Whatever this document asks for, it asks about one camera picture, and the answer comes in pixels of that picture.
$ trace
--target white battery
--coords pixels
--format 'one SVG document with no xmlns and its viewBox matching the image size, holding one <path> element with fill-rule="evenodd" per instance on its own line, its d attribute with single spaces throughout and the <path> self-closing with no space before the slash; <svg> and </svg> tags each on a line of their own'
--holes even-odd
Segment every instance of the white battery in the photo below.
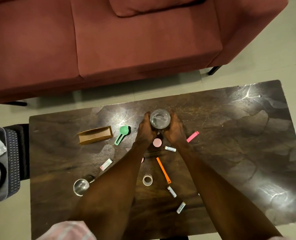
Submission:
<svg viewBox="0 0 296 240">
<path fill-rule="evenodd" d="M 172 151 L 172 152 L 175 152 L 177 150 L 176 148 L 172 148 L 172 147 L 168 147 L 168 146 L 165 146 L 165 149 L 168 151 Z"/>
<path fill-rule="evenodd" d="M 172 196 L 174 198 L 177 197 L 176 193 L 174 192 L 174 190 L 170 186 L 168 186 L 167 189 L 169 190 L 169 192 L 172 194 Z"/>
<path fill-rule="evenodd" d="M 109 167 L 110 164 L 112 164 L 112 160 L 111 160 L 110 158 L 108 158 L 108 160 L 105 161 L 105 163 L 104 163 L 103 165 L 101 165 L 100 169 L 101 169 L 102 171 L 104 171 L 106 168 Z"/>
<path fill-rule="evenodd" d="M 182 209 L 185 207 L 186 203 L 182 202 L 181 205 L 179 206 L 177 213 L 180 214 L 180 212 L 182 211 Z"/>
</svg>

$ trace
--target roll of tape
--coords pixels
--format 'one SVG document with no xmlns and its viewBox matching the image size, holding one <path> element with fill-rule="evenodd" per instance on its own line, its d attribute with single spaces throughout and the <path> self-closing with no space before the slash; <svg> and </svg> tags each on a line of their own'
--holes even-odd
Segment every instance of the roll of tape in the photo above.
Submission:
<svg viewBox="0 0 296 240">
<path fill-rule="evenodd" d="M 145 186 L 150 186 L 152 184 L 152 176 L 150 174 L 146 174 L 143 177 L 142 182 Z"/>
</svg>

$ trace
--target orange strip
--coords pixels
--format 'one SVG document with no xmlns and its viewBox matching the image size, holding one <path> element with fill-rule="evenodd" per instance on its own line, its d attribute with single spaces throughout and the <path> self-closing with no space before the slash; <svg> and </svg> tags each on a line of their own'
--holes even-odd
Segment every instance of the orange strip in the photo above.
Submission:
<svg viewBox="0 0 296 240">
<path fill-rule="evenodd" d="M 157 161 L 158 161 L 158 163 L 159 163 L 159 166 L 161 167 L 162 172 L 164 172 L 164 175 L 165 175 L 165 177 L 166 177 L 166 180 L 167 180 L 168 184 L 170 184 L 170 183 L 171 183 L 171 180 L 170 180 L 170 178 L 168 177 L 168 174 L 166 173 L 164 167 L 162 166 L 161 161 L 159 160 L 159 157 L 157 157 Z"/>
</svg>

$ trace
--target pink plastic object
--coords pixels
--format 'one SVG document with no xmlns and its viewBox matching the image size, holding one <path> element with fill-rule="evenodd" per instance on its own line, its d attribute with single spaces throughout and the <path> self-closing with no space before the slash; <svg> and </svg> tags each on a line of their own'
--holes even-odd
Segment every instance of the pink plastic object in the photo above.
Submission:
<svg viewBox="0 0 296 240">
<path fill-rule="evenodd" d="M 192 139 L 194 139 L 199 134 L 198 131 L 194 132 L 190 137 L 188 137 L 187 142 L 190 142 Z"/>
<path fill-rule="evenodd" d="M 159 138 L 154 139 L 152 143 L 155 147 L 160 147 L 162 145 L 162 141 Z"/>
</svg>

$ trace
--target tile floor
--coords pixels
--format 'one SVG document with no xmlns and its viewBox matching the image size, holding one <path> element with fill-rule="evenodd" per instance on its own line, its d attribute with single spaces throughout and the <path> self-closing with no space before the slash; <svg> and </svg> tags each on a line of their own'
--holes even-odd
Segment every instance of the tile floor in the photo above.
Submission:
<svg viewBox="0 0 296 240">
<path fill-rule="evenodd" d="M 28 123 L 32 115 L 279 79 L 296 129 L 296 0 L 290 0 L 288 7 L 230 64 L 213 76 L 206 75 L 208 70 L 87 89 L 57 97 L 37 97 L 28 99 L 29 106 L 25 108 L 0 105 L 0 126 Z M 278 229 L 296 240 L 296 224 L 279 226 Z M 30 239 L 29 180 L 21 182 L 17 194 L 0 202 L 0 239 Z M 191 236 L 192 239 L 215 240 L 220 237 L 218 234 L 204 234 Z"/>
</svg>

